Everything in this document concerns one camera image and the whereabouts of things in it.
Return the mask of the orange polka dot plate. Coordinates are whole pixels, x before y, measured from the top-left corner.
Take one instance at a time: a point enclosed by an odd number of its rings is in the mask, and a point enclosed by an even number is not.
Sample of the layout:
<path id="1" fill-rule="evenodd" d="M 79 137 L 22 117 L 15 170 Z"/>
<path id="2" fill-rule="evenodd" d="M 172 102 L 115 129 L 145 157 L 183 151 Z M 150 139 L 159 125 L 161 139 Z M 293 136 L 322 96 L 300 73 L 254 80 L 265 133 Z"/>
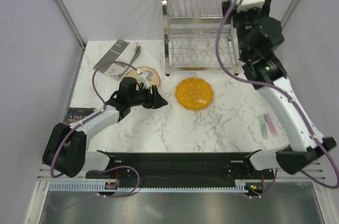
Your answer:
<path id="1" fill-rule="evenodd" d="M 178 103 L 187 110 L 198 111 L 209 106 L 214 92 L 209 83 L 200 78 L 187 78 L 176 87 L 175 97 Z"/>

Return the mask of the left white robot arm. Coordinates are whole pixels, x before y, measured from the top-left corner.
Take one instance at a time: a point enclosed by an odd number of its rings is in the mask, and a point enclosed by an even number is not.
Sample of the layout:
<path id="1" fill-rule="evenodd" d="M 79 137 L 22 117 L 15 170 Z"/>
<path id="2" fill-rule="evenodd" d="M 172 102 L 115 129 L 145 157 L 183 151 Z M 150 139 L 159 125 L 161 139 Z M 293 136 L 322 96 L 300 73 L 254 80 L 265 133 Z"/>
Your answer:
<path id="1" fill-rule="evenodd" d="M 99 110 L 77 122 L 55 125 L 42 161 L 50 166 L 53 178 L 75 177 L 81 171 L 95 171 L 110 178 L 116 173 L 116 165 L 105 152 L 88 150 L 91 139 L 123 120 L 134 106 L 155 110 L 167 104 L 155 85 L 146 87 L 138 84 L 136 79 L 126 77 Z"/>

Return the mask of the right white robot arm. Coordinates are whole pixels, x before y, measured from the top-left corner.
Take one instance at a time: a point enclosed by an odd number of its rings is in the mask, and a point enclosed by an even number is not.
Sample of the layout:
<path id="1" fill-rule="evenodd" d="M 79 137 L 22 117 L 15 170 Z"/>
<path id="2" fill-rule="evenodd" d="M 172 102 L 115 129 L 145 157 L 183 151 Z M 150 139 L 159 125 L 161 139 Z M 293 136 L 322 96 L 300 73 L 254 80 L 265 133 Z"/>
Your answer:
<path id="1" fill-rule="evenodd" d="M 292 89 L 287 72 L 275 55 L 284 36 L 279 20 L 269 16 L 271 0 L 231 0 L 222 4 L 224 22 L 236 29 L 239 59 L 245 79 L 269 103 L 289 143 L 280 149 L 257 150 L 245 158 L 243 173 L 255 178 L 264 169 L 295 174 L 336 147 L 311 122 Z"/>

